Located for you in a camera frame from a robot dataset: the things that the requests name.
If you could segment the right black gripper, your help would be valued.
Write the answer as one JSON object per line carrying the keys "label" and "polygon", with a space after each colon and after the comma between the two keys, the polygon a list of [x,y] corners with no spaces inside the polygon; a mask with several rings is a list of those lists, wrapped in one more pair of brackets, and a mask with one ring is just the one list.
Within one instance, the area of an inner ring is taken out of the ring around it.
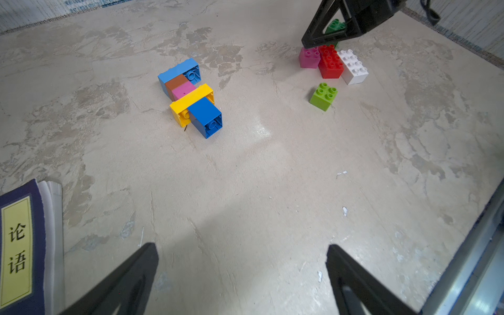
{"label": "right black gripper", "polygon": [[[405,4],[403,0],[323,0],[301,42],[304,48],[311,49],[360,37],[393,17]],[[325,33],[338,12],[346,28]]]}

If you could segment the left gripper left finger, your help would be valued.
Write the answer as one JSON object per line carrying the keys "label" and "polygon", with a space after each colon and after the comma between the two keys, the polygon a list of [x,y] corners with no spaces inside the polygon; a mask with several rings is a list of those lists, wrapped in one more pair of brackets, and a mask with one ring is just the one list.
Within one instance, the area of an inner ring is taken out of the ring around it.
{"label": "left gripper left finger", "polygon": [[63,314],[143,314],[159,263],[149,242],[111,272]]}

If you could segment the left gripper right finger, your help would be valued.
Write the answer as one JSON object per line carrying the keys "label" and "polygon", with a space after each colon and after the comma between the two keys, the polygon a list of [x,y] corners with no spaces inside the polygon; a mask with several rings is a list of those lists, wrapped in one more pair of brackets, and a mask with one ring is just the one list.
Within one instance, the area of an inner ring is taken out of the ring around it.
{"label": "left gripper right finger", "polygon": [[415,314],[340,246],[328,248],[326,268],[340,314]]}

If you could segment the dark green square lego brick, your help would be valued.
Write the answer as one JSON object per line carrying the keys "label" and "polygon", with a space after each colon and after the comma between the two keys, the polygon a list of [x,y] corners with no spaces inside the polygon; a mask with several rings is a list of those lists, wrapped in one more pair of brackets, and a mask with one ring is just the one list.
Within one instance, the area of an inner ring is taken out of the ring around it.
{"label": "dark green square lego brick", "polygon": [[[341,22],[339,19],[333,20],[328,27],[326,28],[324,34],[333,34],[334,32],[345,30],[347,28],[345,22]],[[335,49],[339,48],[339,43],[337,41],[333,41],[327,44],[327,46],[334,46]]]}

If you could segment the red long lego brick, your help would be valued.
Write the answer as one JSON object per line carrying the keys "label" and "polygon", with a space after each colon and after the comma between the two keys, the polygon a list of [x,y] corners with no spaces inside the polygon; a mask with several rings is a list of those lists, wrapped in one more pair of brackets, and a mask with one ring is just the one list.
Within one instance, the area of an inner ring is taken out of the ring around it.
{"label": "red long lego brick", "polygon": [[324,79],[339,79],[344,71],[343,63],[334,45],[323,45],[318,48],[320,53],[319,70]]}

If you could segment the light blue long lego brick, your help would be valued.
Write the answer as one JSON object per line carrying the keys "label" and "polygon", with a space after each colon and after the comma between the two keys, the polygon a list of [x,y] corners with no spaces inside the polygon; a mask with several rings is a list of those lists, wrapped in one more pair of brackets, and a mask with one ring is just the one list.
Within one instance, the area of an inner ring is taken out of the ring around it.
{"label": "light blue long lego brick", "polygon": [[201,73],[199,70],[199,64],[194,59],[187,59],[175,67],[168,69],[168,71],[159,74],[158,79],[164,93],[169,98],[172,98],[171,90],[167,87],[166,83],[174,80],[176,77],[184,76],[189,82],[195,85],[201,81]]}

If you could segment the dark blue square lego brick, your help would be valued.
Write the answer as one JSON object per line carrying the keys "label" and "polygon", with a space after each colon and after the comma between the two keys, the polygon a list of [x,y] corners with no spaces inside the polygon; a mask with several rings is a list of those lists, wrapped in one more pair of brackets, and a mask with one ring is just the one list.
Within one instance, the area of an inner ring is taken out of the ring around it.
{"label": "dark blue square lego brick", "polygon": [[223,126],[222,113],[207,97],[189,106],[188,111],[192,124],[206,139]]}

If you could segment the brown square lego brick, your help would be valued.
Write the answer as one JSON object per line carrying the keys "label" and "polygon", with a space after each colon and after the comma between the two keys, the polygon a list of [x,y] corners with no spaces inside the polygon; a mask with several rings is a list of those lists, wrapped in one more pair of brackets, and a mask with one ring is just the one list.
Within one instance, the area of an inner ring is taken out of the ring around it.
{"label": "brown square lego brick", "polygon": [[183,74],[181,74],[177,77],[174,77],[172,80],[169,80],[166,83],[164,83],[164,87],[165,87],[165,90],[167,92],[168,97],[171,99],[172,98],[172,90],[187,81],[188,81],[188,79]]}

